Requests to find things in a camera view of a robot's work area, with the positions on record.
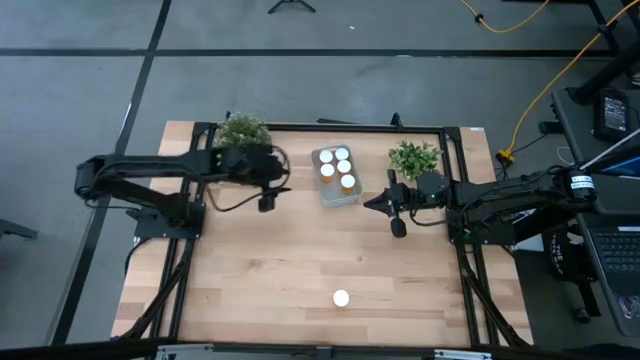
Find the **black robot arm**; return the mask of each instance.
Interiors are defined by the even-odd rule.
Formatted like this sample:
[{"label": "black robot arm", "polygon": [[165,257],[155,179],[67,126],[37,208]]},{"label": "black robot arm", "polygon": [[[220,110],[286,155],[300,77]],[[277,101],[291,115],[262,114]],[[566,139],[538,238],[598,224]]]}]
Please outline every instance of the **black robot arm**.
[{"label": "black robot arm", "polygon": [[[513,229],[514,215],[521,211],[548,206],[586,211],[595,200],[593,182],[588,175],[559,166],[485,184],[461,183],[438,173],[424,172],[417,179],[417,189],[398,183],[393,170],[388,170],[388,176],[389,188],[364,206],[391,217],[391,229],[396,237],[406,235],[406,226],[399,214],[408,211],[418,225],[448,221],[450,228],[456,230],[452,235],[464,235],[467,243],[482,240],[482,243],[502,244],[505,240],[501,239],[512,238],[506,235]],[[448,210],[446,221],[422,224],[414,219],[421,209],[442,207]]]},{"label": "black robot arm", "polygon": [[[287,156],[279,148],[257,144],[195,150],[178,156],[101,155],[78,165],[75,193],[85,201],[110,195],[142,206],[128,211],[139,225],[141,221],[153,224],[143,226],[142,236],[171,237],[173,233],[184,237],[178,235],[185,235],[185,230],[199,234],[203,204],[190,201],[188,194],[163,194],[125,179],[178,177],[202,184],[226,181],[256,186],[262,189],[258,208],[267,212],[274,209],[278,194],[289,190],[284,182],[273,188],[270,185],[283,176],[288,178],[286,163]],[[150,228],[156,231],[149,233]]]}]

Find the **cable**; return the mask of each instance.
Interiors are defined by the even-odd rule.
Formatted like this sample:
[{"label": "cable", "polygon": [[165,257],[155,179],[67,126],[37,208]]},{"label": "cable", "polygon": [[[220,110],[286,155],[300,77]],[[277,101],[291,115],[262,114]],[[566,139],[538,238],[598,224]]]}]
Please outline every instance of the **cable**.
[{"label": "cable", "polygon": [[409,219],[411,219],[411,221],[413,221],[414,224],[418,225],[418,226],[435,226],[435,225],[441,225],[441,224],[446,224],[447,220],[438,220],[438,221],[433,221],[430,223],[421,223],[419,221],[417,221],[415,219],[416,214],[418,213],[418,211],[409,211]]},{"label": "cable", "polygon": [[140,210],[131,206],[96,206],[89,204],[89,200],[84,201],[84,205],[91,209],[118,209],[118,210]]},{"label": "cable", "polygon": [[[532,142],[528,143],[527,145],[525,145],[525,146],[523,146],[523,147],[521,147],[519,149],[514,150],[511,154],[513,155],[513,154],[515,154],[515,153],[517,153],[519,151],[527,149],[529,146],[531,146],[531,145],[537,143],[538,141],[544,139],[544,137],[547,136],[547,135],[548,134],[543,134],[542,136],[538,137],[537,139],[533,140]],[[502,174],[504,174],[504,176],[502,177],[502,180],[509,179],[509,175],[507,174],[507,168],[509,167],[510,164],[509,163],[505,164],[505,162],[501,161],[501,160],[498,160],[498,161],[500,162],[500,166],[502,167],[502,171],[496,175],[496,179],[499,178],[500,175],[502,175]]]},{"label": "cable", "polygon": [[547,6],[547,4],[549,3],[549,1],[550,1],[550,0],[546,0],[542,5],[540,5],[540,7],[539,7],[539,8],[537,8],[537,9],[536,9],[536,11],[532,12],[532,13],[531,13],[531,15],[529,15],[526,19],[524,19],[524,20],[523,20],[521,23],[519,23],[518,25],[512,26],[512,27],[510,27],[510,28],[508,28],[508,29],[504,29],[504,30],[496,30],[496,29],[492,28],[491,26],[489,26],[489,24],[487,24],[487,23],[484,21],[484,19],[482,18],[482,17],[483,17],[483,15],[482,15],[482,14],[480,14],[480,13],[478,13],[478,12],[476,12],[476,11],[471,7],[471,5],[469,5],[469,3],[468,3],[468,2],[466,2],[465,0],[458,0],[458,1],[460,1],[461,3],[463,3],[463,4],[464,4],[464,6],[466,6],[469,10],[471,10],[471,13],[472,13],[473,15],[475,15],[475,17],[476,17],[476,21],[478,21],[479,23],[481,23],[482,25],[484,25],[484,27],[486,27],[489,31],[491,31],[491,32],[493,32],[493,33],[496,33],[496,34],[505,34],[505,33],[511,32],[511,31],[513,31],[513,30],[515,30],[515,29],[519,28],[520,26],[522,26],[522,25],[524,25],[524,24],[528,23],[528,22],[529,22],[529,20],[533,19],[536,15],[538,15],[538,13],[539,13],[542,9],[544,9],[544,7],[545,7],[545,6]]},{"label": "cable", "polygon": [[537,139],[533,140],[532,142],[528,143],[527,145],[525,145],[525,146],[523,146],[523,147],[521,147],[521,148],[519,148],[519,149],[513,150],[513,152],[512,152],[511,154],[515,154],[515,153],[517,153],[518,151],[522,151],[522,150],[524,150],[524,149],[528,148],[529,146],[531,146],[531,145],[533,145],[533,144],[537,143],[538,141],[540,141],[540,140],[544,139],[544,137],[545,137],[545,136],[547,136],[547,135],[549,135],[549,134],[544,134],[544,135],[540,136],[539,138],[537,138]]},{"label": "cable", "polygon": [[136,250],[138,250],[140,246],[142,246],[149,240],[151,240],[151,238],[140,238],[140,241],[138,241],[138,243],[134,247],[132,247],[131,250],[129,250],[127,259],[124,261],[124,276],[127,276],[127,272],[129,271],[129,262],[131,261],[131,256],[133,256],[133,253],[136,252]]},{"label": "cable", "polygon": [[[633,2],[629,3],[627,6],[625,6],[622,10],[620,10],[616,15],[614,15],[611,20],[609,20],[607,22],[607,27],[611,26],[611,24],[616,21],[620,16],[622,16],[622,14],[624,14],[629,8],[631,8],[632,6],[636,5],[638,2],[640,2],[640,0],[634,0]],[[542,98],[542,96],[544,94],[546,94],[547,91],[549,91],[549,89],[551,88],[551,86],[553,86],[553,84],[555,84],[556,81],[558,81],[558,79],[564,75],[564,73],[567,72],[567,70],[569,70],[577,61],[578,59],[580,59],[580,57],[587,51],[587,49],[589,49],[591,47],[591,45],[593,45],[596,41],[598,41],[598,39],[600,38],[600,36],[602,36],[600,33],[596,34],[596,36],[593,37],[593,39],[591,39],[591,41],[589,41],[589,43],[587,43],[587,45],[585,45],[584,48],[582,48],[582,50],[580,50],[580,52],[578,53],[578,55],[576,55],[573,60],[571,60],[571,62],[569,62],[569,64],[567,64],[567,66],[564,67],[564,69],[562,69],[562,71],[560,71],[558,73],[558,75],[556,75],[548,84],[547,86],[544,87],[544,89],[542,89],[542,91],[540,92],[540,94],[538,96],[536,96],[533,101],[529,104],[529,106],[527,107],[527,109],[524,111],[524,113],[522,114],[522,116],[520,117],[520,120],[518,120],[518,123],[516,124],[516,128],[513,131],[513,136],[511,137],[511,144],[509,145],[509,147],[506,150],[501,150],[500,152],[498,152],[499,154],[502,154],[502,156],[504,156],[506,159],[509,159],[511,157],[511,155],[513,155],[513,148],[516,145],[516,138],[518,136],[518,131],[520,130],[520,125],[522,125],[522,122],[524,121],[524,119],[527,117],[527,115],[529,114],[529,112],[531,111],[531,109],[533,108],[533,106]]]},{"label": "cable", "polygon": [[218,206],[218,204],[216,203],[215,199],[213,198],[213,194],[211,192],[211,188],[209,187],[209,185],[207,185],[205,187],[205,190],[207,192],[207,197],[209,198],[209,201],[211,201],[211,205],[213,205],[213,208],[216,209],[216,211],[218,211],[218,212],[229,212],[231,210],[235,210],[235,209],[239,208],[240,206],[248,203],[249,201],[251,201],[251,200],[253,200],[253,199],[255,199],[255,198],[259,197],[259,196],[264,196],[264,195],[269,195],[269,194],[274,194],[274,193],[277,194],[287,184],[287,182],[289,181],[289,177],[291,176],[291,163],[289,162],[289,157],[287,156],[287,153],[284,152],[284,150],[282,150],[281,147],[275,146],[275,145],[272,145],[272,146],[273,146],[273,148],[277,149],[278,152],[280,152],[280,154],[284,158],[284,165],[286,166],[287,172],[285,174],[285,178],[284,178],[284,181],[282,182],[282,184],[280,184],[280,185],[278,185],[278,186],[276,186],[276,187],[274,187],[272,189],[269,189],[269,190],[262,191],[262,192],[259,192],[257,194],[251,195],[248,198],[246,198],[246,199],[240,201],[239,203],[237,203],[237,204],[235,204],[235,205],[233,205],[231,207],[228,207],[228,208],[220,208]]},{"label": "cable", "polygon": [[556,155],[558,155],[558,159],[560,159],[560,161],[562,161],[563,163],[565,163],[565,164],[567,164],[567,165],[569,165],[569,166],[573,166],[573,165],[575,164],[575,162],[567,161],[567,160],[565,160],[565,159],[562,157],[562,155],[560,155],[560,150],[561,150],[561,149],[567,149],[567,150],[569,150],[569,147],[568,147],[568,146],[560,146],[560,147],[558,147],[558,148],[556,149]]}]

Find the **artificial plant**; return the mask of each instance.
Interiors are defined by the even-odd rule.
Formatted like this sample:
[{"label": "artificial plant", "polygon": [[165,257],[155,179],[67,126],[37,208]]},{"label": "artificial plant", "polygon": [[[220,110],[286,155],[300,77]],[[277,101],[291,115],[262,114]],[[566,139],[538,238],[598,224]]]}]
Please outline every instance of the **artificial plant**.
[{"label": "artificial plant", "polygon": [[442,151],[424,141],[422,146],[406,140],[400,141],[395,149],[389,149],[391,167],[409,179],[416,180],[424,171],[438,171],[438,159]]},{"label": "artificial plant", "polygon": [[253,115],[231,114],[218,127],[217,133],[217,144],[220,146],[271,144],[267,125]]}]

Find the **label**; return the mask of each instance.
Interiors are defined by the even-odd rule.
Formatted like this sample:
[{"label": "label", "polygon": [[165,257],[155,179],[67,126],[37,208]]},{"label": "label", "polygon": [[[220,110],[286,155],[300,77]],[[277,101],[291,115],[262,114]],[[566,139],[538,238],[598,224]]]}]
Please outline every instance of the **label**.
[{"label": "label", "polygon": [[571,178],[572,182],[593,182],[593,179],[591,179],[591,176],[574,176]]},{"label": "label", "polygon": [[583,182],[571,184],[571,188],[572,189],[584,189],[584,188],[594,189],[595,187],[593,186],[593,183],[583,181]]}]

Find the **wooden tabletop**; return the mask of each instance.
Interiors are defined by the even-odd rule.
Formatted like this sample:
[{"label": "wooden tabletop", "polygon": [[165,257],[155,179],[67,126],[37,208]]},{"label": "wooden tabletop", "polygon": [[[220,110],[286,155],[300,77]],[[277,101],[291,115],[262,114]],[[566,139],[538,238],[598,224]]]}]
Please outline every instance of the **wooden tabletop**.
[{"label": "wooden tabletop", "polygon": [[[193,122],[167,122],[159,153],[188,150]],[[481,128],[462,128],[471,181],[494,181]],[[271,132],[289,155],[291,192],[276,209],[259,213],[250,202],[228,213],[207,204],[203,235],[196,243],[179,338],[185,341],[262,344],[468,346],[459,270],[446,226],[417,227],[408,219],[407,237],[395,239],[388,218],[362,203],[388,186],[388,149],[400,140],[438,145],[436,135],[335,132]],[[348,144],[363,183],[357,204],[325,208],[314,182],[310,154]],[[457,168],[452,144],[451,161]],[[154,179],[151,187],[178,191],[179,179]],[[212,185],[227,207],[255,188]],[[418,220],[442,219],[440,210]],[[167,240],[154,239],[131,259],[113,334],[128,330],[155,296]],[[500,247],[484,246],[492,297],[518,334],[531,342],[529,322],[513,259]],[[346,308],[332,301],[349,292]],[[168,332],[170,299],[161,335]],[[486,330],[476,301],[481,337]]]}]

